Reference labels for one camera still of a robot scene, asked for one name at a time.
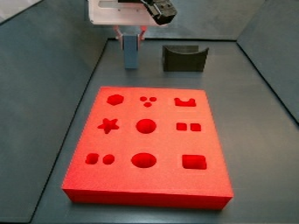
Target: white robot part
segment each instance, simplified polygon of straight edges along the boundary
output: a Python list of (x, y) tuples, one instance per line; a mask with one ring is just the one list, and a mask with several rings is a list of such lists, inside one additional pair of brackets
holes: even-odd
[(94, 25), (158, 26), (142, 3), (88, 0), (88, 17)]

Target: gray table surface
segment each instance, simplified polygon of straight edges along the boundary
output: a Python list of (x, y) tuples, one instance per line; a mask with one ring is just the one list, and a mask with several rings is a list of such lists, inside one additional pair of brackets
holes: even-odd
[[(163, 45), (210, 48), (203, 73), (165, 73)], [(126, 70), (116, 41), (94, 73), (32, 223), (298, 223), (299, 129), (235, 42), (147, 40), (141, 68)], [(222, 211), (74, 204), (62, 191), (80, 132), (100, 87), (207, 91), (235, 198)]]

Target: foam block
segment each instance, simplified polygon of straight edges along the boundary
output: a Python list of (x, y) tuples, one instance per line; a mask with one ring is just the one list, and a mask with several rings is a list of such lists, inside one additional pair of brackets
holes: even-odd
[(205, 91), (103, 87), (62, 189), (74, 202), (222, 209), (234, 193)]

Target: star-shaped cutout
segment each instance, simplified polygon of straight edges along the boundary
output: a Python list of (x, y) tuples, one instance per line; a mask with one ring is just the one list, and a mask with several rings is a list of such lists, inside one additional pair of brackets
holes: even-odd
[(118, 119), (110, 121), (107, 118), (104, 118), (103, 123), (98, 126), (98, 128), (103, 129), (106, 131), (106, 134), (108, 134), (111, 130), (118, 130)]

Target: red foam tray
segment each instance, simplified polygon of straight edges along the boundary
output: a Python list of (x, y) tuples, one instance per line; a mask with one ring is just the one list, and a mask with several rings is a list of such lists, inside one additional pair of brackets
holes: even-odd
[(205, 91), (103, 87), (62, 189), (74, 202), (222, 209), (234, 193)]

